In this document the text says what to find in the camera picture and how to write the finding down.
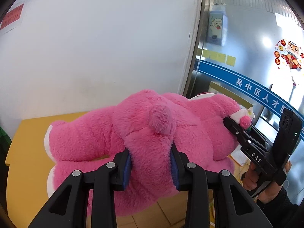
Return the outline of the person's right hand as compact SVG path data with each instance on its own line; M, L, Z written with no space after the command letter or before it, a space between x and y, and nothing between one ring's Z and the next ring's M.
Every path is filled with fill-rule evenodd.
M243 187L246 190L254 190L257 188L259 175L255 169L256 165L251 162L248 171L242 176ZM293 206L283 185L278 185L276 182L271 183L258 195L257 204L262 207L274 206L274 208Z

